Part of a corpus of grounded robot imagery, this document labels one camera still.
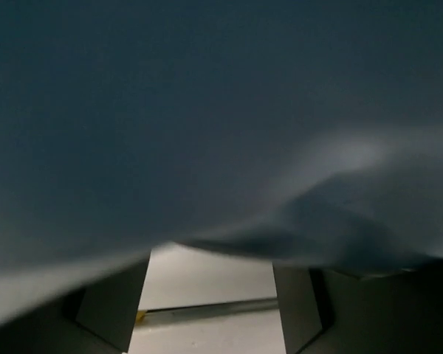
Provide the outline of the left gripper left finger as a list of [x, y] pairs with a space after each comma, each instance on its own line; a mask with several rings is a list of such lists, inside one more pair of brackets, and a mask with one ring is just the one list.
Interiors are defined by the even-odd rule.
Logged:
[[127, 353], [149, 259], [69, 295], [63, 315], [70, 322], [71, 353]]

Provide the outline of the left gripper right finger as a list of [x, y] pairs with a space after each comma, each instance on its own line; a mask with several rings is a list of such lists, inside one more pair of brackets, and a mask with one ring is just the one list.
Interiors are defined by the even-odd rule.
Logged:
[[334, 324], [324, 274], [285, 266], [273, 274], [286, 353], [302, 353]]

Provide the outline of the light blue pillowcase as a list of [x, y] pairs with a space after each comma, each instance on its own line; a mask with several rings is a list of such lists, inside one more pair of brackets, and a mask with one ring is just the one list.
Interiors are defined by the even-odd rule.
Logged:
[[443, 1], [0, 1], [0, 325], [168, 242], [443, 260]]

